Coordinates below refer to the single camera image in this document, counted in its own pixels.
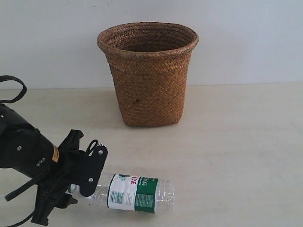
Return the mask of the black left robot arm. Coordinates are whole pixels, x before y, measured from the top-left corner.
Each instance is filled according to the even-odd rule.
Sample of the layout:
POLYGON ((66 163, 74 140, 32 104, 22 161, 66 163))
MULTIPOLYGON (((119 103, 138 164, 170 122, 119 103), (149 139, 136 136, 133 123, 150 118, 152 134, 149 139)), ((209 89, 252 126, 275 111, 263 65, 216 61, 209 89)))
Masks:
POLYGON ((86 150, 80 149, 80 130, 70 130, 55 146, 11 108, 0 106, 0 166, 12 168, 30 178, 5 196, 10 201, 37 185, 35 208, 28 217, 32 223, 47 226, 54 208, 65 209, 77 200, 67 190, 77 185, 84 197, 91 196, 100 179, 108 149, 93 140, 86 150))

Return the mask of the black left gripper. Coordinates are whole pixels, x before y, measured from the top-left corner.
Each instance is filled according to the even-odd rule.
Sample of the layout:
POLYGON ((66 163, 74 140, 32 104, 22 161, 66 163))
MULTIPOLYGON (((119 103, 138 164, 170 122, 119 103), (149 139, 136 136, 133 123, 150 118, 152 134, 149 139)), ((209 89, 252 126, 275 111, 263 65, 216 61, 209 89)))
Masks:
POLYGON ((35 208, 31 222, 48 224, 48 216, 54 208, 66 209, 78 200, 68 194, 72 184, 80 187, 80 194, 91 196, 97 187, 108 149, 103 144, 91 141, 85 151, 80 149, 83 133, 71 130, 63 142, 56 147, 43 135, 35 140, 31 151, 30 167, 35 170, 37 185, 35 208))

